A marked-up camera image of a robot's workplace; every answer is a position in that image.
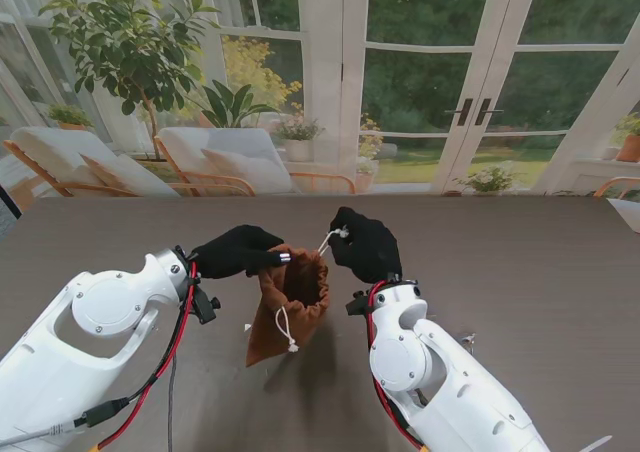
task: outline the brown drawstring bag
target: brown drawstring bag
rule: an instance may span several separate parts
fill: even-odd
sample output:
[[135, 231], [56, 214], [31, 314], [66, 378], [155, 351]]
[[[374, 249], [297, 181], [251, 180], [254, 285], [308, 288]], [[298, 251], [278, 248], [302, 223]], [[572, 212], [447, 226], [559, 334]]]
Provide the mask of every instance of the brown drawstring bag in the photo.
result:
[[[293, 249], [287, 244], [271, 250], [289, 252], [291, 262], [258, 274], [262, 298], [251, 327], [247, 367], [304, 346], [329, 307], [328, 269], [317, 251]], [[283, 333], [287, 329], [294, 342]]]

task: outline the red cable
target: red cable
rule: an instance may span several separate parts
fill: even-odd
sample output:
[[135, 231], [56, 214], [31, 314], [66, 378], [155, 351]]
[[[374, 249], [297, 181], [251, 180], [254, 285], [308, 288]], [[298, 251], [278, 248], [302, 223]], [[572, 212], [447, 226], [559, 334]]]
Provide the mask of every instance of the red cable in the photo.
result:
[[[371, 292], [369, 292], [369, 308], [373, 307], [373, 297], [374, 295], [378, 292], [378, 290], [380, 289], [380, 287], [382, 287], [384, 284], [386, 284], [386, 281], [381, 281], [378, 282], [377, 284], [375, 284], [373, 286], [373, 288], [371, 289]], [[368, 313], [367, 314], [367, 328], [369, 330], [369, 349], [371, 349], [371, 345], [373, 344], [373, 313]], [[391, 421], [394, 423], [394, 425], [398, 428], [398, 430], [400, 431], [400, 433], [409, 441], [411, 442], [411, 444], [416, 448], [416, 449], [420, 449], [422, 447], [422, 444], [418, 443], [415, 439], [415, 437], [413, 437], [409, 432], [407, 432], [405, 429], [402, 428], [402, 426], [400, 425], [400, 423], [398, 422], [398, 420], [396, 419], [396, 417], [393, 415], [393, 412], [391, 411], [391, 407], [389, 406], [389, 401], [387, 398], [387, 395], [384, 393], [384, 391], [382, 390], [382, 387], [380, 386], [380, 384], [378, 383], [378, 381], [376, 380], [375, 377], [373, 377], [373, 385], [376, 389], [376, 394], [378, 394], [378, 398], [380, 399], [380, 402], [382, 402], [382, 406], [384, 407], [384, 410], [387, 412], [387, 415], [391, 418]]]
[[[195, 279], [196, 275], [197, 275], [196, 264], [195, 262], [193, 262], [191, 264], [191, 278]], [[164, 373], [164, 371], [167, 370], [167, 367], [169, 366], [174, 356], [176, 355], [176, 350], [178, 349], [178, 345], [182, 340], [182, 334], [184, 333], [184, 329], [187, 327], [187, 318], [189, 317], [189, 312], [191, 311], [191, 301], [193, 299], [194, 290], [195, 290], [195, 284], [192, 283], [189, 286], [189, 293], [187, 294], [187, 299], [186, 299], [187, 302], [185, 303], [184, 316], [182, 319], [182, 323], [180, 324], [180, 330], [178, 331], [178, 335], [176, 336], [176, 341], [173, 343], [173, 347], [171, 348], [169, 357], [167, 357], [167, 361], [164, 363], [162, 368], [156, 374], [156, 379], [160, 378], [160, 376]], [[140, 408], [144, 403], [144, 399], [147, 398], [147, 394], [149, 393], [149, 390], [151, 390], [151, 385], [148, 385], [147, 388], [144, 389], [142, 394], [140, 394], [140, 397], [136, 402], [136, 406], [133, 408], [133, 411], [131, 411], [131, 415], [129, 415], [129, 417], [124, 422], [124, 424], [122, 424], [118, 430], [116, 430], [113, 434], [111, 434], [109, 437], [107, 437], [106, 439], [104, 439], [102, 442], [98, 444], [98, 450], [102, 450], [107, 445], [113, 443], [118, 437], [120, 437], [124, 433], [125, 430], [127, 430], [129, 425], [131, 425], [131, 422], [133, 422], [133, 419], [135, 419], [136, 415], [138, 415], [138, 412], [140, 411]]]

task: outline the white drawstring cord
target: white drawstring cord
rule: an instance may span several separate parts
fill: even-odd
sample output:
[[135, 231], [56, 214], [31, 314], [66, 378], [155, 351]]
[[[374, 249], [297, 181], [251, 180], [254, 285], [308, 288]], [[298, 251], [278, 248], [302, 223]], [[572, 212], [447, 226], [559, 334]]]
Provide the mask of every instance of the white drawstring cord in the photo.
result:
[[[280, 327], [280, 322], [278, 321], [280, 312], [284, 313], [284, 325], [286, 330]], [[298, 346], [296, 345], [295, 339], [291, 337], [291, 332], [289, 331], [289, 317], [287, 316], [287, 311], [284, 310], [284, 306], [280, 307], [276, 312], [276, 326], [278, 327], [278, 330], [282, 332], [282, 335], [284, 335], [287, 339], [289, 339], [289, 352], [297, 352]]]
[[345, 226], [342, 229], [335, 229], [329, 232], [327, 236], [324, 238], [324, 240], [322, 241], [322, 244], [320, 244], [320, 247], [318, 247], [318, 255], [320, 255], [321, 257], [322, 257], [322, 254], [324, 254], [327, 251], [327, 249], [329, 249], [329, 237], [331, 237], [333, 234], [339, 234], [340, 237], [345, 239], [349, 235], [349, 231]]

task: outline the table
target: table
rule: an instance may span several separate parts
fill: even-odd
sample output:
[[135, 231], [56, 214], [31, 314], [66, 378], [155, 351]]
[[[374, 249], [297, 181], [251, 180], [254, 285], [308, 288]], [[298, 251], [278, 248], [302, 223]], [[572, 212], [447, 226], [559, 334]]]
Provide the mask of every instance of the table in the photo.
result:
[[[145, 253], [190, 250], [241, 223], [315, 248], [342, 204], [394, 232], [405, 277], [420, 281], [429, 313], [452, 333], [477, 333], [476, 357], [552, 450], [578, 451], [608, 434], [603, 451], [637, 450], [640, 239], [606, 201], [590, 198], [43, 199], [0, 242], [0, 354], [80, 271], [138, 271]], [[364, 322], [344, 310], [362, 284], [327, 260], [332, 303], [314, 339], [249, 369], [244, 324], [253, 320], [257, 279], [205, 282], [222, 309], [206, 326], [192, 320], [179, 349], [175, 450], [411, 450], [375, 397]], [[109, 396], [148, 376], [174, 319], [161, 311], [158, 330]], [[109, 450], [166, 450], [167, 382], [168, 374]], [[87, 450], [117, 425], [103, 424], [69, 450]]]

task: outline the red and black wire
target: red and black wire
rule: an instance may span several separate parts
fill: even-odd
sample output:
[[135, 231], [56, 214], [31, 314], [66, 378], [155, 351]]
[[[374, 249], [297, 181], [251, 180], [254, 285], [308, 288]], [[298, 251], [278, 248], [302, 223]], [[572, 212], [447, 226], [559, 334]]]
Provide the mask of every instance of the red and black wire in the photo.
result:
[[[373, 313], [372, 313], [374, 297], [380, 290], [380, 287], [386, 284], [387, 284], [387, 281], [385, 280], [378, 282], [369, 291], [368, 308], [365, 314], [365, 318], [367, 319], [367, 345], [369, 347], [369, 350], [371, 350], [371, 346], [373, 345], [373, 339], [375, 335], [373, 330]], [[416, 449], [421, 449], [424, 446], [424, 443], [422, 443], [422, 441], [420, 441], [419, 439], [414, 437], [411, 433], [409, 433], [406, 427], [403, 427], [401, 425], [401, 422], [406, 423], [406, 421], [401, 417], [399, 417], [400, 412], [397, 410], [397, 407], [395, 406], [395, 404], [391, 402], [390, 399], [387, 397], [387, 394], [385, 394], [384, 390], [382, 390], [382, 387], [380, 386], [380, 384], [378, 383], [375, 377], [373, 377], [373, 386], [376, 389], [376, 394], [378, 396], [378, 400], [380, 400], [380, 403], [382, 404], [382, 407], [384, 407], [385, 412], [387, 412], [387, 415], [391, 418], [391, 421], [398, 428], [400, 433], [409, 442], [411, 442], [411, 444]]]
[[160, 378], [160, 376], [164, 374], [165, 370], [167, 370], [167, 368], [169, 367], [169, 364], [175, 357], [176, 350], [178, 349], [178, 345], [180, 345], [180, 341], [182, 340], [182, 336], [184, 334], [184, 329], [186, 328], [186, 325], [187, 325], [187, 318], [189, 317], [189, 312], [191, 311], [191, 302], [192, 302], [193, 293], [195, 290], [195, 285], [196, 285], [195, 280], [197, 277], [197, 273], [198, 271], [196, 268], [196, 264], [195, 262], [192, 262], [191, 273], [189, 276], [190, 277], [189, 291], [187, 293], [186, 300], [180, 306], [180, 313], [178, 314], [178, 320], [176, 321], [176, 325], [174, 327], [173, 334], [171, 335], [169, 345], [167, 346], [167, 349], [162, 359], [160, 360], [160, 363], [156, 367], [156, 370], [151, 374], [149, 379], [147, 379], [145, 384], [142, 387], [140, 387], [134, 394], [126, 398], [127, 403], [133, 402], [134, 400], [137, 399], [136, 405], [131, 411], [131, 414], [129, 414], [129, 417], [127, 417], [127, 420], [125, 420], [125, 422], [118, 428], [118, 430], [116, 430], [113, 434], [111, 434], [109, 437], [107, 437], [97, 445], [98, 450], [102, 450], [109, 444], [113, 443], [118, 437], [120, 437], [124, 433], [125, 430], [127, 430], [129, 425], [131, 425], [131, 423], [135, 419], [136, 415], [138, 415], [138, 412], [140, 411], [142, 404], [147, 398], [147, 394], [149, 394], [149, 390], [151, 390], [151, 387]]

